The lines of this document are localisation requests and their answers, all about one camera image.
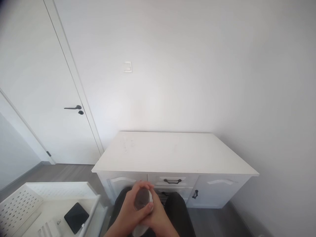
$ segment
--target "person's hand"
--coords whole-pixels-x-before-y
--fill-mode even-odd
[[[136,210],[134,207],[135,197],[141,188],[152,189],[150,182],[139,181],[134,184],[131,191],[126,193],[122,208],[113,225],[107,231],[105,237],[125,237],[152,211],[154,204],[148,203],[144,208]]]
[[[149,226],[157,237],[179,237],[177,231],[169,220],[161,201],[154,191],[150,188],[154,209],[152,213],[141,221],[142,225]]]

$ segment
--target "baseboard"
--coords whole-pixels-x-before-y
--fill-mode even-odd
[[[43,165],[51,165],[51,163],[49,161],[41,161],[39,162],[37,165],[35,165],[33,168],[31,168],[30,170],[26,171],[24,174],[22,174],[20,177],[18,177],[16,180],[14,180],[13,182],[9,183],[7,186],[5,186],[3,189],[0,190],[0,192],[6,192],[6,190],[9,190],[12,186],[14,186],[16,183],[19,183],[21,180],[25,179],[25,177],[30,174],[32,171],[34,171],[35,169],[40,168]]]
[[[237,210],[237,208],[235,207],[235,205],[233,204],[232,201],[229,201],[232,208],[237,212],[238,216],[240,217],[241,221],[244,223],[244,225],[246,226],[246,228],[248,229],[249,233],[254,236],[254,234],[252,233],[252,231],[250,230],[249,226],[246,224],[245,220],[243,219],[242,215],[239,213],[239,211]]]

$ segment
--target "wooden floor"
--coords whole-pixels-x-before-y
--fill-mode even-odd
[[[102,196],[103,203],[110,205],[103,186],[95,173],[93,165],[42,165],[18,179],[0,192],[0,202],[26,182],[75,182],[87,181]],[[222,209],[189,208],[189,214],[197,237],[251,237],[252,235],[228,203]],[[106,231],[108,219],[105,220],[101,235]]]

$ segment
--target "leg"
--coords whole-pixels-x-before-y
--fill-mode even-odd
[[[114,209],[112,212],[112,216],[110,218],[108,229],[113,225],[114,221],[116,220],[117,216],[119,215],[119,212],[121,211],[123,202],[124,202],[125,197],[126,197],[126,193],[130,190],[132,190],[132,187],[126,187],[119,193],[119,196],[117,197],[115,204],[114,204]]]
[[[165,211],[180,237],[196,237],[187,206],[178,193],[171,193],[165,203]]]

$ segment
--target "light switch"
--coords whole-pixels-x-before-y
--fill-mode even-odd
[[[131,61],[126,61],[124,64],[125,64],[124,72],[132,72],[132,62]]]

